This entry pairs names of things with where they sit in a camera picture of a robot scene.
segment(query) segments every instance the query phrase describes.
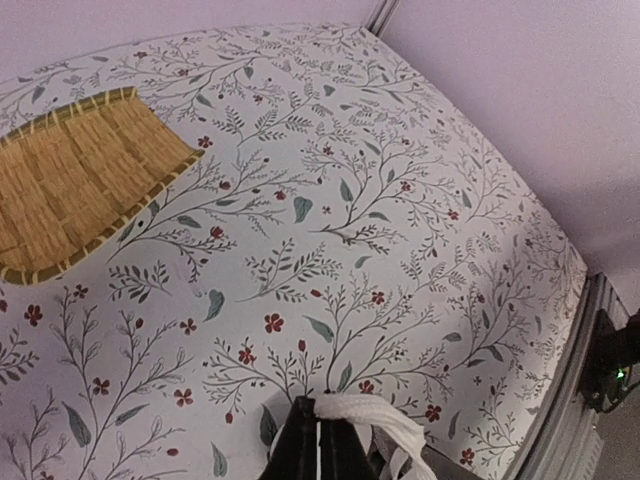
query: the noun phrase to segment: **curved surface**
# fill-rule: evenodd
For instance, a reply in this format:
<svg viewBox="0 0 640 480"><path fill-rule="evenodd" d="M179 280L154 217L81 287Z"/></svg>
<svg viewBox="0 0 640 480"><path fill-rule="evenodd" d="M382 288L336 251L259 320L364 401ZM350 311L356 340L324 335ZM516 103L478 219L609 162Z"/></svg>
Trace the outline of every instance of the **curved surface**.
<svg viewBox="0 0 640 480"><path fill-rule="evenodd" d="M586 269L387 46L344 25L234 28L25 78L0 86L1 128L136 85L206 153L77 268L1 286L17 354L0 353L3 478L257 478L290 400L327 388L384 395L439 451L502 477Z"/></svg>

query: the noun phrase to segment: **lavender wall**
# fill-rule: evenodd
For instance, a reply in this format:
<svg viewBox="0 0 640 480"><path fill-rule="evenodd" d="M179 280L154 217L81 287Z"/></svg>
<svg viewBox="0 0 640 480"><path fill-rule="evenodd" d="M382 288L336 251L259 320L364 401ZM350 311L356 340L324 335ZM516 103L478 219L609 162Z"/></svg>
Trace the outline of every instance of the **lavender wall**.
<svg viewBox="0 0 640 480"><path fill-rule="evenodd" d="M364 23L377 0L0 0L0 81L160 35L285 22Z"/></svg>
<svg viewBox="0 0 640 480"><path fill-rule="evenodd" d="M640 307L640 2L401 0L383 38Z"/></svg>

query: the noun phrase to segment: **metal frame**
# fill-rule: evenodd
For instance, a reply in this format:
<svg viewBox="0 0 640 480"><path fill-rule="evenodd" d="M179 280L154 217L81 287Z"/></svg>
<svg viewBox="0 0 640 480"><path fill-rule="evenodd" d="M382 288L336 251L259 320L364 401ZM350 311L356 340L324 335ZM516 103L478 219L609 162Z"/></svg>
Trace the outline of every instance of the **metal frame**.
<svg viewBox="0 0 640 480"><path fill-rule="evenodd" d="M369 20L367 20L365 28L376 37L380 37L384 29L389 25L391 16L398 8L399 3L400 0L379 0Z"/></svg>
<svg viewBox="0 0 640 480"><path fill-rule="evenodd" d="M624 306L602 274L587 280L580 304L558 374L504 480L569 480L581 467L582 453L595 434L592 430L598 414L586 406L578 383L598 310L603 308L614 316L616 308L624 310Z"/></svg>

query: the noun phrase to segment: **white rope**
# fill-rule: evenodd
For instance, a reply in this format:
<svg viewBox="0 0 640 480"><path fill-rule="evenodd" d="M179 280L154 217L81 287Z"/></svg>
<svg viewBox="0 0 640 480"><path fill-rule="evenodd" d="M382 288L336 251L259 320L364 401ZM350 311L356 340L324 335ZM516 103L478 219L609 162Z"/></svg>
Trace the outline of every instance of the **white rope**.
<svg viewBox="0 0 640 480"><path fill-rule="evenodd" d="M353 424L373 425L382 428L413 460L412 468L404 478L438 480L436 474L420 456L425 444L423 428L396 410L382 397L340 393L323 394L316 398L314 412L318 418L326 420L343 418ZM394 467L393 477L395 480L400 467L396 467L396 465Z"/></svg>

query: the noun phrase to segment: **woven mat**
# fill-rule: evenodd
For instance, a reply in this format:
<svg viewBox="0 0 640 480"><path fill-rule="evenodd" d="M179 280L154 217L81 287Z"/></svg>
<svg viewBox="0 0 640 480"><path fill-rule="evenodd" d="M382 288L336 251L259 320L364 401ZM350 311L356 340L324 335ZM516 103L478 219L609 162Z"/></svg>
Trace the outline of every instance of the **woven mat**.
<svg viewBox="0 0 640 480"><path fill-rule="evenodd" d="M59 275L202 154L133 87L58 108L0 138L0 277L31 285Z"/></svg>

